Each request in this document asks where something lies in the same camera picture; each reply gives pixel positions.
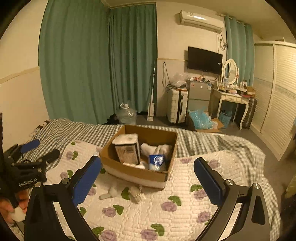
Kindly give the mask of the operator hand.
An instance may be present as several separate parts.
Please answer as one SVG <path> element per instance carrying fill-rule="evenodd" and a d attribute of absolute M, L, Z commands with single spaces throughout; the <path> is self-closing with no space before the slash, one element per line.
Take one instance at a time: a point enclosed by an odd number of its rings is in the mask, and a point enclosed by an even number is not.
<path fill-rule="evenodd" d="M 16 194 L 18 200 L 18 205 L 22 212 L 26 214 L 27 207 L 29 203 L 29 191 L 27 189 L 22 190 Z M 11 205 L 10 201 L 4 197 L 1 197 L 1 215 L 4 218 L 5 222 L 9 225 L 14 224 L 14 220 L 10 217 L 10 212 L 14 212 L 14 208 Z"/>

